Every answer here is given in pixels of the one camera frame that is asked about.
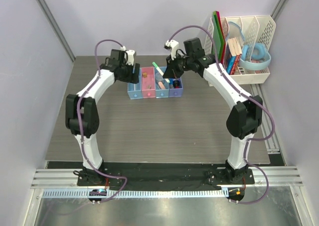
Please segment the pink eraser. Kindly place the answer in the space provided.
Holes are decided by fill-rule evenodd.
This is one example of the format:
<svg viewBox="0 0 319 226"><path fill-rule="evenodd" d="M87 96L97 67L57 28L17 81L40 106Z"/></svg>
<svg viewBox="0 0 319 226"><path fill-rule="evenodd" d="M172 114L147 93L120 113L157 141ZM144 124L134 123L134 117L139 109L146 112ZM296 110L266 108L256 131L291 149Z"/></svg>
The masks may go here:
<svg viewBox="0 0 319 226"><path fill-rule="evenodd" d="M166 89L165 85L161 81L158 82L158 86L159 86L159 88L161 90L165 90Z"/></svg>

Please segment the clear tape roll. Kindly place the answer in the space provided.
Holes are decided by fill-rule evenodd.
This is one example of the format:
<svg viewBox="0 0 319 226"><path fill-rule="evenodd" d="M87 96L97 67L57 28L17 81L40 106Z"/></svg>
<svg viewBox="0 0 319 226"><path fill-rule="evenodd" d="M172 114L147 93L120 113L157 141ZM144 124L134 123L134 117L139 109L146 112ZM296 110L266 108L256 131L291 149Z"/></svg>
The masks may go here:
<svg viewBox="0 0 319 226"><path fill-rule="evenodd" d="M162 77L160 73L155 73L155 80L156 82L163 82L164 78Z"/></svg>

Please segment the purple drawer box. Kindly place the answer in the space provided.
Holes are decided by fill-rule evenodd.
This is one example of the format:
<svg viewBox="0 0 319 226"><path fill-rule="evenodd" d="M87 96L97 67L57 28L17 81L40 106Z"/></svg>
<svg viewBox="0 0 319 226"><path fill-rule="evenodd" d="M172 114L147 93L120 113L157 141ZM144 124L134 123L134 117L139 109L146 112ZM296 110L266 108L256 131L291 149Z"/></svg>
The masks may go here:
<svg viewBox="0 0 319 226"><path fill-rule="evenodd" d="M183 83L182 83L182 79L181 78L178 78L178 79L170 79L170 82L173 83L174 80L179 80L180 81L180 88L179 89L169 89L169 97L172 98L172 97L181 97L182 94L183 94Z"/></svg>

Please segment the red black stamp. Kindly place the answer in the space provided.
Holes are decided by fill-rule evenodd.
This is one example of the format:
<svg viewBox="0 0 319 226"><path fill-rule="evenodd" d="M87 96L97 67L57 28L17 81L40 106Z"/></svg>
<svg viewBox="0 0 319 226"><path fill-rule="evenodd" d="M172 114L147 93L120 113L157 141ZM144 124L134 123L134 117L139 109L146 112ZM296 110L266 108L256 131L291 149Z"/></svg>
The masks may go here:
<svg viewBox="0 0 319 226"><path fill-rule="evenodd" d="M179 89L180 86L181 86L181 84L180 84L180 81L179 81L179 80L174 80L174 81L173 81L173 87L174 87L175 89Z"/></svg>

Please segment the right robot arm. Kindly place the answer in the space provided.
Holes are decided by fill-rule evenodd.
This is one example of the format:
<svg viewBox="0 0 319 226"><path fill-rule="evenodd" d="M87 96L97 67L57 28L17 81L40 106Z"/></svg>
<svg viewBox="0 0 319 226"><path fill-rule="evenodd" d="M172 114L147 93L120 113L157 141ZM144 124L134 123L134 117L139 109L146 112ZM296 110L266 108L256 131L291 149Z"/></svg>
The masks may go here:
<svg viewBox="0 0 319 226"><path fill-rule="evenodd" d="M193 71L211 83L230 108L226 127L231 135L231 148L225 162L224 175L229 183L242 182L248 172L250 140L261 125L262 99L243 90L218 62L216 54L206 54L199 38L184 42L185 50L178 54L179 43L168 40L164 48L170 51L166 58L165 79L179 78Z"/></svg>

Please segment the pink drawer box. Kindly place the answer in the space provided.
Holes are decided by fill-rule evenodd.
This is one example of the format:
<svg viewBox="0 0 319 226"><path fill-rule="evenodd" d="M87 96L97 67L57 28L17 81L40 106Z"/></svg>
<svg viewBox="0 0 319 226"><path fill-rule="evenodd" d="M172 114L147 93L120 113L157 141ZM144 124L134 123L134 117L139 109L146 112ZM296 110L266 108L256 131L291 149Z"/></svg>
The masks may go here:
<svg viewBox="0 0 319 226"><path fill-rule="evenodd" d="M146 72L147 77L143 77L142 74ZM152 89L147 89L147 85L151 85ZM156 87L155 87L155 69L154 67L142 67L141 68L141 89L143 98L155 98Z"/></svg>

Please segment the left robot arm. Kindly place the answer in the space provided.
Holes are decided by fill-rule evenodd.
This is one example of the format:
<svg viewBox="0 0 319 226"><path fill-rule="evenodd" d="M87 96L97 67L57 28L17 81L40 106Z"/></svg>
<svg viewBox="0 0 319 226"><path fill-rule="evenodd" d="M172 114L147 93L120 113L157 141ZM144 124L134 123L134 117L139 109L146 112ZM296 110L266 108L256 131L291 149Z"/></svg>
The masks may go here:
<svg viewBox="0 0 319 226"><path fill-rule="evenodd" d="M69 94L65 102L65 125L75 136L83 157L83 168L74 171L79 186L100 186L108 176L99 152L97 131L100 125L97 103L116 81L136 84L140 65L135 63L134 50L113 49L111 55L87 86L76 94Z"/></svg>

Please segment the light blue drawer box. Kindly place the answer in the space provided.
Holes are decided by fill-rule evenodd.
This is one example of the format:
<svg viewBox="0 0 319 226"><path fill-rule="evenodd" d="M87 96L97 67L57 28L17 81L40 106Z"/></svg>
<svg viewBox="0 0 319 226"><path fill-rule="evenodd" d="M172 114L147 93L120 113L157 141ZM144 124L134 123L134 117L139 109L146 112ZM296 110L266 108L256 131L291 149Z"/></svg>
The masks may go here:
<svg viewBox="0 0 319 226"><path fill-rule="evenodd" d="M127 93L131 100L142 99L143 94L141 89L141 83L137 83L137 84L128 83Z"/></svg>

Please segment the green marker pen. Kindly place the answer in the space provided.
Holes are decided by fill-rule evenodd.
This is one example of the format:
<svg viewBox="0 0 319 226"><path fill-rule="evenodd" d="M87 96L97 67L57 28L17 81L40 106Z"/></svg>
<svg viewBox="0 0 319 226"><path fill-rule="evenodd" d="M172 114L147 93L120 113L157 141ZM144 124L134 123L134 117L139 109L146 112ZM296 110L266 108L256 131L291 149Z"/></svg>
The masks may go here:
<svg viewBox="0 0 319 226"><path fill-rule="evenodd" d="M155 62L152 62L152 65L154 66L154 68L158 71L158 73L161 75L161 77L169 84L170 83L170 80L167 79L167 78L164 78L164 72L160 69L160 67L155 63Z"/></svg>

